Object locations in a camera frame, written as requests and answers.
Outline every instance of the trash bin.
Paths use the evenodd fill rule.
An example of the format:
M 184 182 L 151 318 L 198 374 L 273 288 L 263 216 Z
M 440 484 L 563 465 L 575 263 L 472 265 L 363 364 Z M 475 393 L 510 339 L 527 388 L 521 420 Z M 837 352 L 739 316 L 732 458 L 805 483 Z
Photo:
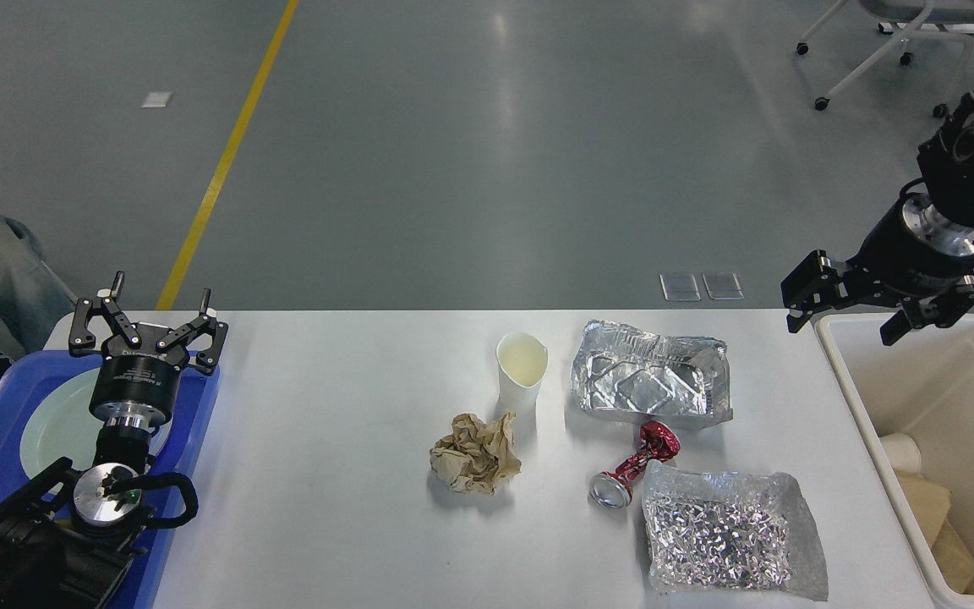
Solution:
M 974 579 L 965 594 L 946 585 L 878 442 L 897 431 L 916 441 L 924 477 L 952 491 L 949 522 L 974 556 L 974 315 L 910 332 L 893 347 L 878 335 L 888 319 L 828 315 L 817 332 L 932 594 L 974 608 Z

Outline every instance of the white paper cup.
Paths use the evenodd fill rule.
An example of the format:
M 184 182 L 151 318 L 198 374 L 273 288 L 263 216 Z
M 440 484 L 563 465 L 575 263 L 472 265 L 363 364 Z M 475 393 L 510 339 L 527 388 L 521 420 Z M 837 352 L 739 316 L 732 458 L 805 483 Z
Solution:
M 923 457 L 919 454 L 919 447 L 907 433 L 897 431 L 881 436 L 878 440 L 882 443 L 882 449 L 893 469 L 907 474 L 919 474 L 923 471 Z
M 495 350 L 498 359 L 498 404 L 530 417 L 536 409 L 540 382 L 548 370 L 548 348 L 525 332 L 510 332 L 502 337 Z

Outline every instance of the blue tray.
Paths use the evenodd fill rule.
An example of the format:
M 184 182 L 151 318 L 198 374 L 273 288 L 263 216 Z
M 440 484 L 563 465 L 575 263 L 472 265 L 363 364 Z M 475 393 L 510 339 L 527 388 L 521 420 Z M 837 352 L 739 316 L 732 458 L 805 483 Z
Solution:
M 20 466 L 19 447 L 20 436 L 32 412 L 47 394 L 63 382 L 86 370 L 95 369 L 100 362 L 98 355 L 71 358 L 66 351 L 39 351 L 17 359 L 7 370 L 0 381 L 0 501 L 30 480 Z M 205 428 L 209 425 L 209 415 L 216 401 L 219 381 L 219 369 L 212 376 L 202 376 L 196 370 L 183 373 L 175 400 L 171 435 L 152 465 L 152 473 L 174 470 L 186 475 L 193 474 L 201 440 L 205 438 Z M 74 463 L 74 469 L 84 469 L 89 465 Z M 200 497 L 200 500 L 205 502 L 204 497 Z M 145 502 L 154 506 L 157 515 L 162 517 L 177 516 L 183 509 L 178 491 L 170 489 L 146 492 Z M 58 517 L 68 518 L 67 509 L 63 508 Z M 135 546 L 147 547 L 148 552 L 134 559 L 123 586 L 108 606 L 123 609 L 152 606 L 173 535 L 174 529 L 146 531 L 140 535 Z

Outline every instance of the aluminum foil tray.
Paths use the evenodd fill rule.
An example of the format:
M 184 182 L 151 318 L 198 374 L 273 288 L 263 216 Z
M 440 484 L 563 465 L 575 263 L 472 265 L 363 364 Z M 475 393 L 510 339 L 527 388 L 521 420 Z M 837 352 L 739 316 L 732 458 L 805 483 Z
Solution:
M 703 429 L 731 420 L 727 344 L 709 337 L 660 336 L 591 320 L 573 359 L 581 409 L 612 420 Z

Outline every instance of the concrete floor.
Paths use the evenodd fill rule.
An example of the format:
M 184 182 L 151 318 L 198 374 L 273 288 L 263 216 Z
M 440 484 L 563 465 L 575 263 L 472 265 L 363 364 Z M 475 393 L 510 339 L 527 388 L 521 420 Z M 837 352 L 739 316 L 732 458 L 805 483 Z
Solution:
M 959 50 L 815 112 L 885 40 L 853 4 L 797 57 L 828 4 L 304 0 L 175 304 L 679 307 L 658 273 L 734 271 L 685 307 L 780 307 L 919 174 Z M 283 8 L 0 1 L 0 213 L 76 292 L 154 307 Z

